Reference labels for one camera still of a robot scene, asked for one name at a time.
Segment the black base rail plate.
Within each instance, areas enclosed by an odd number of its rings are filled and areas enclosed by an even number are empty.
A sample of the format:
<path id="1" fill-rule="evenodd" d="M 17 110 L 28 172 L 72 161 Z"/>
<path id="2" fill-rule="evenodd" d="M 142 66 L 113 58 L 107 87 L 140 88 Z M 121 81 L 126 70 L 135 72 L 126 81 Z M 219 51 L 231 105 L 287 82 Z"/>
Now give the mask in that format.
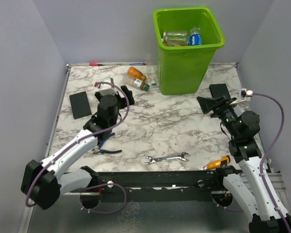
<path id="1" fill-rule="evenodd" d="M 86 206 L 101 202 L 211 201 L 229 192 L 237 202 L 257 202 L 249 180 L 231 166 L 214 171 L 99 172 L 78 188 Z"/>

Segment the orange bottle at front edge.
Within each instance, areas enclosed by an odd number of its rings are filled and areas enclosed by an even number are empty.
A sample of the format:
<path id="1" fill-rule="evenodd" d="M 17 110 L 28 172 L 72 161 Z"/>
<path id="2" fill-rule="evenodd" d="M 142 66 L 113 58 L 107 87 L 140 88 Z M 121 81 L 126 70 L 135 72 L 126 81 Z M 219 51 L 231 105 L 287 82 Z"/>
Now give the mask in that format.
<path id="1" fill-rule="evenodd" d="M 183 46 L 181 43 L 174 43 L 170 41 L 164 41 L 163 44 L 168 47 L 182 47 Z"/>

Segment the orange juice bottle back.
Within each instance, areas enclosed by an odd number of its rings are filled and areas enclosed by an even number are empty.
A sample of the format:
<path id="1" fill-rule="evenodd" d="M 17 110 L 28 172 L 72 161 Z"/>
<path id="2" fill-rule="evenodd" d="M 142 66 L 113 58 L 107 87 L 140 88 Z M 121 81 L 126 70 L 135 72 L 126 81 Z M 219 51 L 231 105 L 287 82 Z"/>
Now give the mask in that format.
<path id="1" fill-rule="evenodd" d="M 141 81 L 146 81 L 146 75 L 144 75 L 140 70 L 136 69 L 135 67 L 130 67 L 128 69 L 128 75 L 133 76 L 134 78 Z"/>

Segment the large clear bottle in bin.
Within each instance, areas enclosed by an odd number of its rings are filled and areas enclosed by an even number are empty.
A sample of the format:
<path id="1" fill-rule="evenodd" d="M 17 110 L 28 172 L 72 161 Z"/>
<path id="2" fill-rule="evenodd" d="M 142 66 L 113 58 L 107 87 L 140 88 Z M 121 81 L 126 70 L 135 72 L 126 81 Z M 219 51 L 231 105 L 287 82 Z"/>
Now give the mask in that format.
<path id="1" fill-rule="evenodd" d="M 165 31 L 162 39 L 163 42 L 170 41 L 174 43 L 181 43 L 183 46 L 188 45 L 188 35 L 186 31 Z"/>

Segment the red marker pen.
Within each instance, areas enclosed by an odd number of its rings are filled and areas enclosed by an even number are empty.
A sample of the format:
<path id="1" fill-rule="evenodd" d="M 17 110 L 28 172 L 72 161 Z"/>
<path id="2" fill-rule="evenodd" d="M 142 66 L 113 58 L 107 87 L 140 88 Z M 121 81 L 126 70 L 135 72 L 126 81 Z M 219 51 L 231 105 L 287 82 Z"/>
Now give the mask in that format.
<path id="1" fill-rule="evenodd" d="M 92 66 L 92 67 L 98 67 L 98 66 L 104 66 L 103 64 L 100 64 L 100 63 L 90 63 L 89 66 Z"/>

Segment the green plastic bin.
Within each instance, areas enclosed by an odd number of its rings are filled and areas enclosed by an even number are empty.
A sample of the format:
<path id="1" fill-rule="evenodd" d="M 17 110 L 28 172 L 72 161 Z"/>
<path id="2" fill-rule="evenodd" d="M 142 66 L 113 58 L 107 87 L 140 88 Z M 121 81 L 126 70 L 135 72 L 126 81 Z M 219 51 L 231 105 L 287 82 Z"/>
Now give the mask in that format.
<path id="1" fill-rule="evenodd" d="M 158 9 L 153 13 L 158 44 L 157 77 L 163 95 L 190 94 L 198 90 L 216 51 L 225 44 L 224 35 L 213 12 L 205 7 Z M 165 31 L 200 28 L 202 45 L 168 47 Z"/>

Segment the tall clear bottle by bin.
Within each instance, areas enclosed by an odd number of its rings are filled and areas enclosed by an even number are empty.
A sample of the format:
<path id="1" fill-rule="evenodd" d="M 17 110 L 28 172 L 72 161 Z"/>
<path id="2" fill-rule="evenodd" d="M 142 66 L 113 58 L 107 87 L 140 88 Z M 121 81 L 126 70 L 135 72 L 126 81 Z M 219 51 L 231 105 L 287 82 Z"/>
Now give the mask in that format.
<path id="1" fill-rule="evenodd" d="M 156 63 L 153 57 L 148 54 L 145 59 L 147 78 L 152 86 L 157 85 Z"/>

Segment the black flat box right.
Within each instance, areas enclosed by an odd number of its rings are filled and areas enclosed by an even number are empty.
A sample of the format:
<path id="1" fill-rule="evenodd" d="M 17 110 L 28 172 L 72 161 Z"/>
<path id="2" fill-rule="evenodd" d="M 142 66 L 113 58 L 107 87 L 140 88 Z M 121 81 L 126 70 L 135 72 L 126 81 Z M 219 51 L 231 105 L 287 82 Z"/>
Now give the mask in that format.
<path id="1" fill-rule="evenodd" d="M 226 99 L 231 98 L 227 85 L 225 83 L 210 84 L 209 89 L 213 99 L 219 99 L 222 97 L 225 97 Z"/>

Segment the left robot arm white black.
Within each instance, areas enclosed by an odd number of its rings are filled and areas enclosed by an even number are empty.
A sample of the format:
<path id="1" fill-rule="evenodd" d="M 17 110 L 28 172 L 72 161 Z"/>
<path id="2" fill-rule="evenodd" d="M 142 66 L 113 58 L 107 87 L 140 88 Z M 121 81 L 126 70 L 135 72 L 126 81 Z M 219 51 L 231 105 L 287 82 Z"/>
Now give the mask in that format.
<path id="1" fill-rule="evenodd" d="M 85 153 L 94 149 L 126 119 L 119 111 L 135 104 L 133 93 L 127 86 L 109 83 L 110 89 L 97 91 L 97 112 L 85 123 L 79 133 L 59 151 L 41 160 L 31 160 L 25 166 L 21 192 L 25 194 L 26 207 L 39 206 L 46 210 L 58 198 L 68 192 L 84 189 L 88 192 L 97 187 L 95 172 L 80 168 L 76 172 L 67 170 Z"/>

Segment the clear bottle blue label back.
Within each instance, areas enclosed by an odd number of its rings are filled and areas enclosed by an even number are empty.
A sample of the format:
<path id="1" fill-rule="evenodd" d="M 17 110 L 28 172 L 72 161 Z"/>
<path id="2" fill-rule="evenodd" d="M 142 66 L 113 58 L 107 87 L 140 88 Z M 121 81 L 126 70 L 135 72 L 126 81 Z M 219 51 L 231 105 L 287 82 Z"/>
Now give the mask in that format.
<path id="1" fill-rule="evenodd" d="M 200 34 L 200 28 L 194 27 L 189 31 L 188 45 L 199 46 L 202 45 L 202 36 Z"/>

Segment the blue marker pen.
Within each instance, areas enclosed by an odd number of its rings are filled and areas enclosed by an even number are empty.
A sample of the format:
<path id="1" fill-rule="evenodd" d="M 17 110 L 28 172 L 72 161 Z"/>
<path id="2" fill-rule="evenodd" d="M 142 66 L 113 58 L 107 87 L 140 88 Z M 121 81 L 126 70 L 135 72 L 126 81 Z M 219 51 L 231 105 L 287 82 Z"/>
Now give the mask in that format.
<path id="1" fill-rule="evenodd" d="M 130 66 L 146 66 L 146 63 L 130 63 Z"/>

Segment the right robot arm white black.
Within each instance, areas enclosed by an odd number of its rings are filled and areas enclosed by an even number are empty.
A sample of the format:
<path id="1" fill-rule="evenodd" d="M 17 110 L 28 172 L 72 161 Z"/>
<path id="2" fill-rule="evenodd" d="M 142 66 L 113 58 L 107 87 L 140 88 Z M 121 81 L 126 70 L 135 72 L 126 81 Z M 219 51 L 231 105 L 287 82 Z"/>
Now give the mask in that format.
<path id="1" fill-rule="evenodd" d="M 232 194 L 245 213 L 251 233 L 291 233 L 291 215 L 282 204 L 264 168 L 264 160 L 254 136 L 260 131 L 259 115 L 245 111 L 237 115 L 235 98 L 210 99 L 197 97 L 204 114 L 221 120 L 231 139 L 230 154 L 245 175 L 246 187 L 233 166 L 215 170 L 213 184 L 219 190 L 225 188 Z"/>

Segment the brown tea bottle green cap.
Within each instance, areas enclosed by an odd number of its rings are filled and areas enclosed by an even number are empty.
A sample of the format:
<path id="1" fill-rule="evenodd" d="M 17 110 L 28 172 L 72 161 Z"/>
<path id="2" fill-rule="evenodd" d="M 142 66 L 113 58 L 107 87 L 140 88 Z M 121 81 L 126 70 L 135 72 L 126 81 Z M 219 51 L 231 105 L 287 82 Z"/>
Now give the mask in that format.
<path id="1" fill-rule="evenodd" d="M 124 74 L 122 81 L 124 84 L 132 86 L 132 87 L 139 89 L 139 90 L 148 91 L 150 88 L 150 86 L 148 84 L 146 84 L 144 81 L 137 79 L 129 74 Z"/>

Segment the black flat box left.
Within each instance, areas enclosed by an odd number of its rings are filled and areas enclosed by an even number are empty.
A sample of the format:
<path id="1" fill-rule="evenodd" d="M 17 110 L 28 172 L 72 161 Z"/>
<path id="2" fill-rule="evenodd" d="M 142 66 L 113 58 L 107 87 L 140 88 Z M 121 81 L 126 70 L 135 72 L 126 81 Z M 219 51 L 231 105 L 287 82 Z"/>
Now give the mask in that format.
<path id="1" fill-rule="evenodd" d="M 92 114 L 85 91 L 70 95 L 69 100 L 74 119 L 90 116 Z"/>

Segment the black flat box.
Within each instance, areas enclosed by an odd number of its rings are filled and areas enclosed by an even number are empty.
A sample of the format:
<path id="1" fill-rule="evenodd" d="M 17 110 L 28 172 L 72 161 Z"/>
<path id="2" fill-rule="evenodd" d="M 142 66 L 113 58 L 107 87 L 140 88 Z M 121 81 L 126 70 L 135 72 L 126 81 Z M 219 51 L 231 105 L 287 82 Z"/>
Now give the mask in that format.
<path id="1" fill-rule="evenodd" d="M 85 91 L 70 95 L 69 100 L 74 119 L 90 116 L 92 114 Z"/>
<path id="2" fill-rule="evenodd" d="M 219 99 L 222 97 L 225 97 L 226 99 L 231 98 L 227 85 L 225 83 L 210 84 L 209 89 L 213 99 Z"/>

